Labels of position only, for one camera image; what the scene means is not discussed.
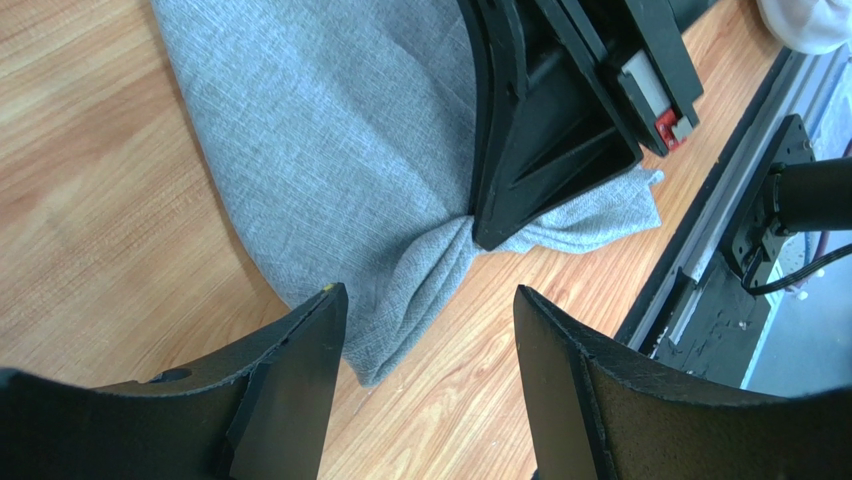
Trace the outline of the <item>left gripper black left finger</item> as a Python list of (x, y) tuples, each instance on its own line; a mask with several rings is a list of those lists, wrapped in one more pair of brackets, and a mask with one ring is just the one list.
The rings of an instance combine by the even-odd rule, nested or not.
[(348, 295), (288, 315), (152, 380), (83, 388), (1, 372), (5, 479), (313, 479)]

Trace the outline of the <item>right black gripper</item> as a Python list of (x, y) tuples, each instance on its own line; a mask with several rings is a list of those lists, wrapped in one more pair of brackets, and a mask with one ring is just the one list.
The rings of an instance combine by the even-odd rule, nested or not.
[(713, 1), (462, 1), (476, 79), (473, 240), (664, 157), (700, 123), (683, 34)]

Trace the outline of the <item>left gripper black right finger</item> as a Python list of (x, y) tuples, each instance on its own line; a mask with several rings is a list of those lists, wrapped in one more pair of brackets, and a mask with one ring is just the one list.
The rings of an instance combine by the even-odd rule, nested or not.
[(656, 362), (534, 289), (514, 298), (538, 479), (847, 479), (851, 392), (782, 398)]

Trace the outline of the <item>grey cloth napkin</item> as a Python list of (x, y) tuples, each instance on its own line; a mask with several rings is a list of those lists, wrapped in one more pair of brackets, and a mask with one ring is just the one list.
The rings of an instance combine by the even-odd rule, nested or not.
[(205, 161), (288, 305), (349, 295), (343, 359), (380, 384), (481, 249), (474, 68), (454, 1), (156, 1)]

